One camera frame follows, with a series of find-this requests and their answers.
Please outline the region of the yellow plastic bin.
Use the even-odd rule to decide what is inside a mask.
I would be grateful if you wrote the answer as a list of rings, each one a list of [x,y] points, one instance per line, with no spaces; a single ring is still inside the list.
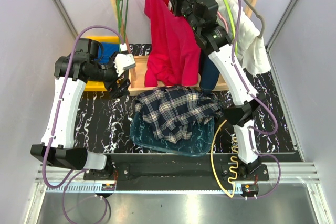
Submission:
[[[114,44],[119,44],[119,38],[117,36],[86,36],[88,39],[96,40],[100,43],[109,42]],[[88,81],[86,87],[86,92],[95,92],[95,91],[106,91],[106,88],[103,82],[99,81]]]

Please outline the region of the pink plastic hanger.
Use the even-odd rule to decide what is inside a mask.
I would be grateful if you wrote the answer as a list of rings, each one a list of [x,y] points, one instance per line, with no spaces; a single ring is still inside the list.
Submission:
[[[228,24],[226,19],[221,15],[220,12],[217,12],[218,19],[224,24],[225,30],[228,31]]]

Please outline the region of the lime green hanger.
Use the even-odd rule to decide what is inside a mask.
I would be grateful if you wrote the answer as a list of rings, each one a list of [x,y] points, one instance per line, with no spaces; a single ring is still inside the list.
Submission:
[[[223,2],[224,2],[224,5],[226,7],[226,12],[227,12],[227,15],[228,15],[228,18],[229,18],[229,22],[230,22],[230,26],[231,26],[231,29],[232,29],[232,36],[233,36],[233,39],[235,39],[235,37],[236,37],[236,28],[235,28],[235,23],[234,23],[234,19],[233,19],[233,16],[232,16],[232,12],[230,10],[228,0],[223,0]]]

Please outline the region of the teal transparent basin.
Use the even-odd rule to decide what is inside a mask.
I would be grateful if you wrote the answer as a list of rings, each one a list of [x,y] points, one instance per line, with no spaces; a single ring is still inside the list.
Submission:
[[[167,137],[156,139],[151,125],[137,112],[131,124],[130,137],[135,145],[143,148],[189,157],[204,156],[211,149],[215,120],[211,119],[206,124],[195,122],[191,126],[188,139],[178,140],[172,132]]]

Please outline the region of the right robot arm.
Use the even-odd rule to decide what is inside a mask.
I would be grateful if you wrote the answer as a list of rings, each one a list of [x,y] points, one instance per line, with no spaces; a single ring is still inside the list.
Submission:
[[[183,17],[191,26],[197,45],[209,57],[225,80],[233,98],[233,105],[224,116],[233,126],[238,140],[238,173],[244,180],[257,174],[261,161],[253,148],[253,112],[259,103],[257,91],[246,77],[234,54],[233,41],[227,30],[217,22],[216,0],[170,0],[173,13]]]

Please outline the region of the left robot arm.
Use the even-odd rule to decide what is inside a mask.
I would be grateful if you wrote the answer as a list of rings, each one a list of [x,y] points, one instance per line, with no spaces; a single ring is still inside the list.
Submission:
[[[40,144],[31,146],[30,153],[47,166],[82,170],[94,169],[103,180],[113,175],[113,167],[104,154],[76,148],[74,129],[81,96],[88,81],[103,82],[113,99],[129,95],[131,82],[125,71],[135,67],[135,60],[126,44],[114,52],[107,63],[100,63],[102,43],[80,38],[75,50],[55,63],[55,95],[49,122]]]

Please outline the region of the navy denim skirt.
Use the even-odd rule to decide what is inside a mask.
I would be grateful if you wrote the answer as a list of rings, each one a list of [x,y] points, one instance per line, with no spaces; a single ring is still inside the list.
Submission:
[[[201,55],[199,73],[201,75],[200,89],[204,93],[211,93],[218,82],[219,71],[207,55]]]

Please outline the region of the red t-shirt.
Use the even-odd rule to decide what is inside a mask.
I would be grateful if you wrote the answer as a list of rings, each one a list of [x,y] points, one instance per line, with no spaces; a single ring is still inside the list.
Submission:
[[[159,81],[166,86],[196,85],[201,50],[187,21],[174,16],[170,0],[145,0],[144,13],[152,39],[144,85],[157,87]]]

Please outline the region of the green plastic hanger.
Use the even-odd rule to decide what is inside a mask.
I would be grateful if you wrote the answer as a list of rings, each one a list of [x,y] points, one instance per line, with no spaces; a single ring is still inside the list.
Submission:
[[[123,40],[126,41],[129,0],[116,0],[116,7],[118,30]]]

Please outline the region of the white quilted garment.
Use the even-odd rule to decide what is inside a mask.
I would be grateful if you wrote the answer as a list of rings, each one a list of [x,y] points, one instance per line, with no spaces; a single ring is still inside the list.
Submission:
[[[229,18],[226,12],[226,7],[223,0],[216,0],[219,8],[218,11],[226,19],[228,24],[228,34],[231,39],[232,29],[230,26]],[[238,18],[238,0],[228,0],[230,10],[236,26]],[[260,31],[255,27],[254,23],[242,11],[239,32],[237,40],[237,59],[243,69],[246,69],[250,74],[257,75],[263,74],[271,70],[266,48],[264,45],[264,38],[258,38]]]

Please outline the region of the blue folded towel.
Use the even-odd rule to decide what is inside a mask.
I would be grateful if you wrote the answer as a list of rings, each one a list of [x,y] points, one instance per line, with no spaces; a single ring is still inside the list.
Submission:
[[[101,47],[98,50],[98,59],[100,64],[107,64],[110,61],[110,57],[116,52],[119,51],[119,45],[109,42],[102,42],[103,51]]]

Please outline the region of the navy plaid skirt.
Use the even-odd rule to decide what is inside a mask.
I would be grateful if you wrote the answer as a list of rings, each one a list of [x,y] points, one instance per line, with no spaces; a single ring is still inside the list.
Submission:
[[[156,87],[137,95],[135,111],[151,125],[156,139],[167,137],[170,132],[179,140],[188,139],[191,124],[206,124],[223,116],[224,107],[213,94],[180,85]]]

